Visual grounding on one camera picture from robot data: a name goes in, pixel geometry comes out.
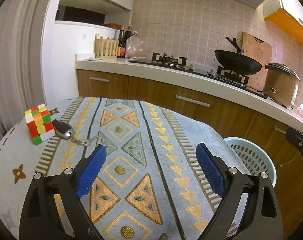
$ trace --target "white countertop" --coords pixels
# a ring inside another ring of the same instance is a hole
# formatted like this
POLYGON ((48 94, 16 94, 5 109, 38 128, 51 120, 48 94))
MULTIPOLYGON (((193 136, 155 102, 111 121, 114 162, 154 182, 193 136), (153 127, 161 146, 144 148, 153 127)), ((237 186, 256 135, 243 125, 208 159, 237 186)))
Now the white countertop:
POLYGON ((263 99, 240 88, 210 78, 197 76, 192 73, 151 65, 130 63, 128 62, 128 59, 76 61, 76 69, 102 71, 146 78, 196 90, 246 106, 303 132, 303 118, 295 112, 280 106, 270 99, 263 99))

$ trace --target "gas stove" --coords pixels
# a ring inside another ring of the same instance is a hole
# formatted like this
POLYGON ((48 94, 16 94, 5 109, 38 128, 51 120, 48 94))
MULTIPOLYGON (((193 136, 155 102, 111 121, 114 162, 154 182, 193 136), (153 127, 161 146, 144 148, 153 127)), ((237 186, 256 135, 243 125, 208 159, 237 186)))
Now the gas stove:
POLYGON ((248 76, 242 76, 239 73, 231 72, 221 66, 217 68, 216 73, 213 73, 212 71, 208 72, 206 70, 193 68, 192 65, 186 66, 187 58, 185 57, 167 57, 165 53, 163 56, 160 56, 160 54, 156 52, 153 53, 151 60, 133 59, 129 60, 129 62, 175 69, 186 73, 210 78, 225 84, 232 85, 234 87, 238 87, 261 98, 267 99, 267 96, 264 93, 259 92, 247 85, 249 79, 248 76))

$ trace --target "blue gripper pad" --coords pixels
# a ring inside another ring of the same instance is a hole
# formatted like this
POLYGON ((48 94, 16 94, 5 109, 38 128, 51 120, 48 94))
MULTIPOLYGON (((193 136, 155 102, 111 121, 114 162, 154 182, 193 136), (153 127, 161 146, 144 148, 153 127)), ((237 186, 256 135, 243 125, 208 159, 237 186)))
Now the blue gripper pad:
POLYGON ((198 144, 196 147, 196 158, 206 176, 207 181, 210 184, 213 192, 218 194, 221 198, 225 195, 225 183, 224 177, 218 170, 214 161, 211 158, 211 153, 207 147, 203 147, 202 144, 198 144))
POLYGON ((94 156, 91 158, 77 180, 77 189, 75 194, 79 199, 90 192, 100 169, 106 161, 107 155, 105 147, 97 147, 92 154, 94 154, 94 156))

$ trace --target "metal screw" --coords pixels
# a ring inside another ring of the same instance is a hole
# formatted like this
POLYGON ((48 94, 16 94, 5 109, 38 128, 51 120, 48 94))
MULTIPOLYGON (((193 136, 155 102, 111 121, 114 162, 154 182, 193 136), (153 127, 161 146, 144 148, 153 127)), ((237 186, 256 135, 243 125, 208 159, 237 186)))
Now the metal screw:
POLYGON ((268 174, 265 172, 260 173, 260 176, 262 176, 264 179, 268 178, 268 174))
POLYGON ((71 174, 73 172, 73 169, 72 168, 67 168, 66 170, 64 170, 64 173, 66 174, 66 175, 69 175, 69 174, 71 174))
POLYGON ((238 172, 238 170, 235 167, 230 167, 229 172, 232 174, 236 174, 238 172))
POLYGON ((41 175, 40 173, 36 173, 36 174, 34 175, 34 178, 35 178, 35 179, 39 179, 41 176, 42 176, 42 175, 41 175))

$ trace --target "drawer handle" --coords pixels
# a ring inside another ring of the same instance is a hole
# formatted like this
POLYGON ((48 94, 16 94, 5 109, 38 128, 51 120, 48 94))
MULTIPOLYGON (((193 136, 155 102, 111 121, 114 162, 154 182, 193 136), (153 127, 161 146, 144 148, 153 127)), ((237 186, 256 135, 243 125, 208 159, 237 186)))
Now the drawer handle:
POLYGON ((103 81, 103 82, 109 82, 109 79, 104 79, 104 78, 95 78, 95 77, 90 77, 91 80, 98 80, 98 81, 103 81))
POLYGON ((281 132, 281 133, 283 133, 283 134, 286 134, 285 131, 278 129, 277 127, 274 127, 274 129, 275 129, 275 131, 277 131, 277 132, 281 132))
POLYGON ((185 98, 185 97, 181 97, 181 96, 176 96, 176 98, 181 99, 181 100, 185 100, 185 101, 188 101, 188 102, 192 102, 192 103, 195 103, 195 104, 199 104, 199 105, 202 105, 202 106, 210 107, 210 104, 203 103, 201 101, 197 101, 197 100, 194 100, 194 99, 185 98))

